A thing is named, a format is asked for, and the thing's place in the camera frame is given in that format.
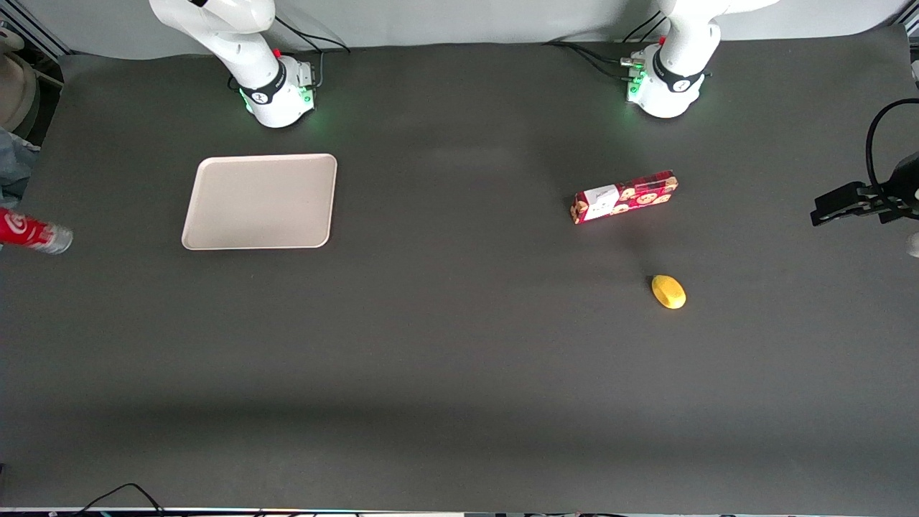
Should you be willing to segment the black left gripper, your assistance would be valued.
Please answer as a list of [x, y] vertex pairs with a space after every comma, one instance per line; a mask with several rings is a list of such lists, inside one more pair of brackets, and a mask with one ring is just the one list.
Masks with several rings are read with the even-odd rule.
[[[815, 209], [811, 212], [811, 225], [818, 227], [832, 220], [847, 217], [867, 217], [883, 215], [887, 208], [882, 204], [871, 203], [871, 190], [861, 181], [851, 181], [837, 187], [815, 200]], [[887, 199], [896, 204], [904, 213], [918, 215], [918, 153], [900, 160], [892, 176], [887, 180]]]

